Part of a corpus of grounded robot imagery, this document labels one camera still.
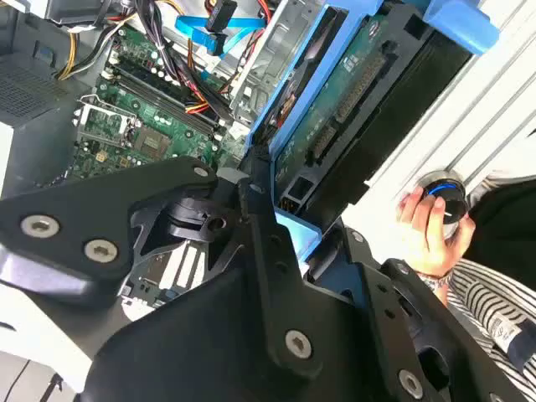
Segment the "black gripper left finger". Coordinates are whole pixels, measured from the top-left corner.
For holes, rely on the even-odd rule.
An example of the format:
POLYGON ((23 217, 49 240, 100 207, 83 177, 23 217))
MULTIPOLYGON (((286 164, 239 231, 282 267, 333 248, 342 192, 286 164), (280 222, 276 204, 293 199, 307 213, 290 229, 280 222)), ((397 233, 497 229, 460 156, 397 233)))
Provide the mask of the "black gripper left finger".
POLYGON ((1 280, 80 308, 108 307, 134 265, 192 236, 197 217, 200 237, 216 249, 203 284, 245 264, 299 270, 276 222, 268 151, 250 150, 246 166, 228 193, 198 159, 176 157, 3 200, 1 280))

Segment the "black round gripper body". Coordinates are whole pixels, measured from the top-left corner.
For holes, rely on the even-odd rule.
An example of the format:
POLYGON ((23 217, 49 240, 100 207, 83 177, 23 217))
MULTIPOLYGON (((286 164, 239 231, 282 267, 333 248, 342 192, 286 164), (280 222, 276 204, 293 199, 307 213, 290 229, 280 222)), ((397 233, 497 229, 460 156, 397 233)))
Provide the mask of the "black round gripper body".
POLYGON ((84 401, 373 401, 387 279, 352 265, 340 294, 288 264, 245 264, 158 308, 98 352, 84 401))

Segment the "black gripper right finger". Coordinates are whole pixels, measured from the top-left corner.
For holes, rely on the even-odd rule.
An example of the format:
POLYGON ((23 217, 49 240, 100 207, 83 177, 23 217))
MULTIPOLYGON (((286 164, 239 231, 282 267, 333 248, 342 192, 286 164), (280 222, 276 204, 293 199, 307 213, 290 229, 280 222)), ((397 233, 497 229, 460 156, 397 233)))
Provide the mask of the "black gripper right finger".
POLYGON ((521 392, 401 260, 369 266, 367 244, 338 231, 332 290, 346 307, 332 339, 359 401, 522 401, 521 392))

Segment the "person's hand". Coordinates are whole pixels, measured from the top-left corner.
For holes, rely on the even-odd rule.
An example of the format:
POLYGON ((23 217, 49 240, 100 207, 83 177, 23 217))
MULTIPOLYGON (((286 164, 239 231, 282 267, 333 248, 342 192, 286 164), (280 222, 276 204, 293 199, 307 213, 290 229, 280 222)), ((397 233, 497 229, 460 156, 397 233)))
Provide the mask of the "person's hand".
POLYGON ((469 248, 476 225, 466 214, 458 222, 455 233, 447 239, 443 223, 446 201, 423 193, 424 189, 417 187, 400 201, 396 223, 408 265, 424 275, 441 278, 469 248))

